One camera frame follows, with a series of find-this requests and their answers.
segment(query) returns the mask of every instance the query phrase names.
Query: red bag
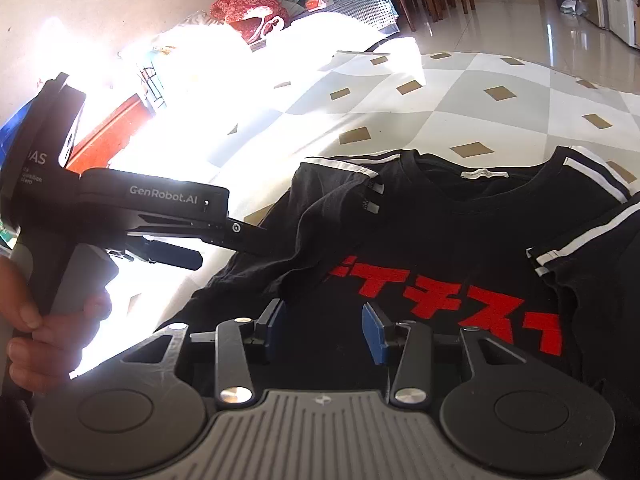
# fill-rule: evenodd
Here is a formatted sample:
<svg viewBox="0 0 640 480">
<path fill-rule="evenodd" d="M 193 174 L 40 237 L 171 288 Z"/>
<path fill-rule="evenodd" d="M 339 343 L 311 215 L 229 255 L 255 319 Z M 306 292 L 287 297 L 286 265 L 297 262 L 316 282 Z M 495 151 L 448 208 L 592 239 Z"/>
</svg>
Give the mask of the red bag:
<svg viewBox="0 0 640 480">
<path fill-rule="evenodd" d="M 281 30 L 290 22 L 278 0 L 216 0 L 210 13 L 240 32 L 247 43 L 260 40 L 272 30 Z"/>
</svg>

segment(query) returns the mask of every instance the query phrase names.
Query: tiled floor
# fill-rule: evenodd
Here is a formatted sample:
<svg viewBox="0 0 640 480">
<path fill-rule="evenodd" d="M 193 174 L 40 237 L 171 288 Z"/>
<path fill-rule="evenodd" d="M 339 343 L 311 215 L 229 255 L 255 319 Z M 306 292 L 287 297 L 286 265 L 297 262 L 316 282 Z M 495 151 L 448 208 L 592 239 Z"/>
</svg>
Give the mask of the tiled floor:
<svg viewBox="0 0 640 480">
<path fill-rule="evenodd" d="M 458 5 L 431 23 L 413 14 L 417 32 L 400 20 L 422 54 L 485 52 L 541 63 L 616 90 L 640 92 L 640 51 L 583 18 L 561 14 L 553 0 L 476 0 L 463 14 Z"/>
</svg>

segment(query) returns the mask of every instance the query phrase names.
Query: white wall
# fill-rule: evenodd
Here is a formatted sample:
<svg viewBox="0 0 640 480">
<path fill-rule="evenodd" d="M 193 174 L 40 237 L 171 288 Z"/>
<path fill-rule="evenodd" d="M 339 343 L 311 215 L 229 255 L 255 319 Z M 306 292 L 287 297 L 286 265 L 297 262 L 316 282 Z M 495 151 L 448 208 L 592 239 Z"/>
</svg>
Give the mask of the white wall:
<svg viewBox="0 0 640 480">
<path fill-rule="evenodd" d="M 0 125 L 35 95 L 40 79 L 59 71 L 108 88 L 110 62 L 126 44 L 214 1 L 0 0 Z"/>
</svg>

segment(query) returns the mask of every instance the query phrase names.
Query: white sleeve stripe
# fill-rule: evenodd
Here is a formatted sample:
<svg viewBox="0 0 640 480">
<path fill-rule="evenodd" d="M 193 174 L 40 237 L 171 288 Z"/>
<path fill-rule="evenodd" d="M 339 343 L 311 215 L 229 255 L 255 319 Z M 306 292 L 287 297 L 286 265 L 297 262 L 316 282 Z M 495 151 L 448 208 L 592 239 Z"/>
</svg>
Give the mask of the white sleeve stripe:
<svg viewBox="0 0 640 480">
<path fill-rule="evenodd" d="M 625 194 L 622 193 L 622 191 L 620 191 L 617 187 L 612 186 L 609 183 L 609 181 L 606 178 L 604 178 L 603 174 L 598 173 L 596 170 L 592 170 L 588 166 L 585 166 L 584 164 L 581 164 L 577 160 L 573 160 L 572 158 L 569 158 L 569 157 L 565 158 L 564 165 L 574 168 L 574 170 L 580 171 L 580 173 L 588 176 L 591 180 L 600 184 L 600 186 L 604 190 L 606 190 L 608 193 L 613 195 L 618 200 L 618 202 L 622 204 L 626 202 Z"/>
<path fill-rule="evenodd" d="M 559 258 L 561 256 L 568 256 L 569 254 L 575 253 L 575 251 L 580 249 L 583 245 L 587 244 L 594 238 L 597 238 L 598 236 L 601 236 L 611 231 L 612 229 L 615 229 L 633 213 L 636 213 L 638 211 L 640 211 L 640 202 L 628 207 L 618 216 L 610 220 L 607 224 L 589 229 L 587 232 L 581 234 L 580 236 L 572 240 L 569 244 L 565 245 L 562 249 L 553 250 L 549 251 L 548 253 L 542 254 L 542 256 L 536 258 L 536 261 L 541 266 L 544 266 L 551 260 L 555 260 L 556 258 Z"/>
<path fill-rule="evenodd" d="M 351 164 L 350 162 L 344 162 L 343 160 L 333 160 L 332 158 L 310 156 L 309 158 L 303 159 L 302 162 L 317 164 L 318 166 L 326 166 L 328 168 L 335 168 L 336 170 L 351 171 L 353 173 L 363 173 L 369 178 L 376 178 L 378 176 L 378 174 L 373 170 L 369 170 L 368 168 L 364 168 L 363 166 L 357 166 L 356 164 Z"/>
<path fill-rule="evenodd" d="M 582 146 L 570 146 L 570 148 L 572 150 L 574 150 L 574 152 L 578 152 L 581 155 L 584 155 L 585 157 L 590 158 L 593 162 L 597 162 L 598 164 L 600 164 L 603 168 L 605 168 L 605 170 L 607 170 L 609 172 L 609 174 L 613 178 L 615 178 L 620 184 L 622 184 L 622 186 L 624 186 L 626 190 L 629 189 L 629 186 L 626 183 L 626 180 L 624 178 L 622 178 L 618 174 L 618 172 L 616 170 L 614 170 L 609 164 L 607 164 L 604 160 L 602 160 L 595 153 L 590 152 L 589 150 L 587 150 L 586 148 L 584 148 Z"/>
<path fill-rule="evenodd" d="M 383 164 L 384 162 L 391 162 L 392 160 L 396 160 L 396 158 L 400 158 L 399 153 L 385 158 L 347 158 L 345 160 L 348 160 L 353 164 Z"/>
</svg>

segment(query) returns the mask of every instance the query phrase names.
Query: human hand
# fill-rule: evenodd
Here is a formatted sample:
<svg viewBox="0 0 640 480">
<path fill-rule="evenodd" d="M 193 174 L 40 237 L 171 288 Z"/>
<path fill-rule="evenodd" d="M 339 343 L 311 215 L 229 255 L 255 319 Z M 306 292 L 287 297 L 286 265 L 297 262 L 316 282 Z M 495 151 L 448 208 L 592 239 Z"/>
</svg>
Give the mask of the human hand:
<svg viewBox="0 0 640 480">
<path fill-rule="evenodd" d="M 82 358 L 82 348 L 109 317 L 111 300 L 106 291 L 88 298 L 76 314 L 41 316 L 25 279 L 15 265 L 0 257 L 0 316 L 33 339 L 12 338 L 6 347 L 12 364 L 9 374 L 18 386 L 44 393 L 69 380 Z"/>
</svg>

